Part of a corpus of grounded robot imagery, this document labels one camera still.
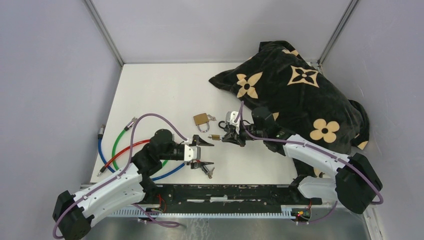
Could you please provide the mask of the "large brass padlock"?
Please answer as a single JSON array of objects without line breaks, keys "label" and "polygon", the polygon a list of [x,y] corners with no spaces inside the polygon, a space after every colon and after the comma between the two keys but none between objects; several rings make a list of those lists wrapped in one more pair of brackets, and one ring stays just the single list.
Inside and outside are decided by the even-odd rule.
[{"label": "large brass padlock", "polygon": [[197,129],[201,133],[206,133],[210,130],[210,123],[209,123],[209,117],[206,113],[200,113],[193,116],[194,124],[196,125]]}]

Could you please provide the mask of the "black padlock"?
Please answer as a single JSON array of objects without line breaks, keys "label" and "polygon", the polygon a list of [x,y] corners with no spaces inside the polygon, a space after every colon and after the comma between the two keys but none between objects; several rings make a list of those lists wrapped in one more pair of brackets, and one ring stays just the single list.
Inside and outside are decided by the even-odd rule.
[{"label": "black padlock", "polygon": [[225,132],[228,132],[233,126],[229,122],[222,120],[218,123],[218,127]]}]

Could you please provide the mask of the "small brass padlock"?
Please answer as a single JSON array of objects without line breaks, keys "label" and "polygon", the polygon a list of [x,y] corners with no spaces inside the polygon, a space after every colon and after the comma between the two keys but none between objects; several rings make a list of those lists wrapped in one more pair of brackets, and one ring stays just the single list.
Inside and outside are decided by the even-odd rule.
[{"label": "small brass padlock", "polygon": [[209,139],[213,140],[213,141],[220,141],[222,139],[222,136],[218,135],[218,134],[210,134],[208,136]]}]

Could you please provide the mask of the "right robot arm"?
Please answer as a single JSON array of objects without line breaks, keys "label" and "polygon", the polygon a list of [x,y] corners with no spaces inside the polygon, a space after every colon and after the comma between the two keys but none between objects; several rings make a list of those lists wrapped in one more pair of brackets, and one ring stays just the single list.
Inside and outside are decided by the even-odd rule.
[{"label": "right robot arm", "polygon": [[255,108],[251,115],[253,123],[245,124],[241,108],[229,111],[223,120],[225,135],[221,141],[240,147],[247,141],[261,141],[269,151],[325,174],[324,178],[300,174],[295,187],[288,191],[293,203],[302,204],[311,198],[332,200],[356,214],[362,214],[370,205],[384,203],[383,184],[363,154],[338,153],[312,143],[278,125],[266,107]]}]

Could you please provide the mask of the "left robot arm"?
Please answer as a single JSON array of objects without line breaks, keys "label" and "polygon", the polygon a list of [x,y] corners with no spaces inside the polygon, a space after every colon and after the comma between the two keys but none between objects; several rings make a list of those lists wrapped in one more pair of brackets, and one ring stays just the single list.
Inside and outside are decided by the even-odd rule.
[{"label": "left robot arm", "polygon": [[162,169],[162,161],[182,161],[196,169],[202,146],[210,147],[211,143],[196,134],[188,142],[177,143],[168,129],[157,130],[127,166],[88,188],[58,195],[52,214],[53,237],[80,240],[113,212],[141,201],[154,202],[158,191],[151,176]]}]

